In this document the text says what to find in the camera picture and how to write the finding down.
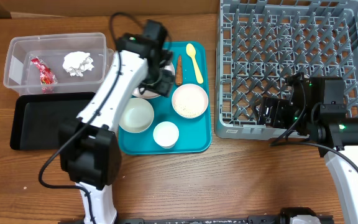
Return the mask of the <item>white napkin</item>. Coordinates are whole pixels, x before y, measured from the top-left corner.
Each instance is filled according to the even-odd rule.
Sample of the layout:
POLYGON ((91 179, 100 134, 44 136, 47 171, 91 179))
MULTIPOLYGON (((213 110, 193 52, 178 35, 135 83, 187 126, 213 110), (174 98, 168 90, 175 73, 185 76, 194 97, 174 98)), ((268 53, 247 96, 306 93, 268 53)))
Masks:
POLYGON ((71 77, 82 77, 83 72, 94 68, 93 59, 87 52, 71 52, 64 57, 63 69, 70 74, 71 77))

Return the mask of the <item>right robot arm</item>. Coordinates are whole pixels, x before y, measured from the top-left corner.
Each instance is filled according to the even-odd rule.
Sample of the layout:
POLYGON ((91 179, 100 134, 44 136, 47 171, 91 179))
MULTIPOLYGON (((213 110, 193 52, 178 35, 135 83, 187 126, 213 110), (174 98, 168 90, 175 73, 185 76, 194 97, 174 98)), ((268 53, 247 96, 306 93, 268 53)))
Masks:
POLYGON ((284 129, 275 146, 317 147, 334 180, 346 223, 358 223, 358 118, 347 117, 341 77, 287 76, 290 99, 263 97, 257 124, 284 129))

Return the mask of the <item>white bowl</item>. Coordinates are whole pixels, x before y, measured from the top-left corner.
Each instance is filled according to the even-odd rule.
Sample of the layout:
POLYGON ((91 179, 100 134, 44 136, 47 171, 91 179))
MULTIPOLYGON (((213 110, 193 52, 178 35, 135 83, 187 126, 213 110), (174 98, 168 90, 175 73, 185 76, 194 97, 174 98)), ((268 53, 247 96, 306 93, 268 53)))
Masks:
POLYGON ((154 120, 152 105, 142 98, 131 98, 121 116, 120 127, 129 133, 141 133, 154 120))

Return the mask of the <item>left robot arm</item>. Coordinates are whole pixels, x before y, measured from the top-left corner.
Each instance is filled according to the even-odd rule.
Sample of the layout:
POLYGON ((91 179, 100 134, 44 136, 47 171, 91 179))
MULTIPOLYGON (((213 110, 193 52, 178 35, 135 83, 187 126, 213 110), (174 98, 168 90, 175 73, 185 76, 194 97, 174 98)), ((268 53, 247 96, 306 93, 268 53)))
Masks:
POLYGON ((175 78, 165 69, 173 56, 163 49, 167 36, 161 23, 149 20, 140 35, 117 39, 114 62, 98 91, 74 121, 60 128, 60 165, 81 191, 83 223, 115 222, 111 188, 121 166, 119 122, 135 89, 170 96, 175 78))

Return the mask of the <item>pink bowl with rice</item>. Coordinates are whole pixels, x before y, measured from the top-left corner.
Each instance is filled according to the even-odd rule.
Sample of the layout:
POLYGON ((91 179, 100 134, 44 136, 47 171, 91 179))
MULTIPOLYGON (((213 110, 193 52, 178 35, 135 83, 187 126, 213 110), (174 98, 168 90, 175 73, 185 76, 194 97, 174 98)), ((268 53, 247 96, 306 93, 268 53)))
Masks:
POLYGON ((183 118, 193 119, 201 116, 209 105, 206 91, 195 84, 179 86, 172 95, 172 106, 183 118))

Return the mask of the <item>red snack wrapper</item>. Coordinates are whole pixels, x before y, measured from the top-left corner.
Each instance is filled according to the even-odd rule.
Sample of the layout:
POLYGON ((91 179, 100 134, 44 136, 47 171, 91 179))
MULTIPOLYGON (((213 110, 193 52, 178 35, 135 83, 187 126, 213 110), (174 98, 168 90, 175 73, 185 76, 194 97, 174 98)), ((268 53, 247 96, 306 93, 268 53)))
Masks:
POLYGON ((40 72, 40 83, 42 85, 52 85, 58 83, 55 74, 43 60, 35 57, 31 60, 31 62, 38 68, 40 72))

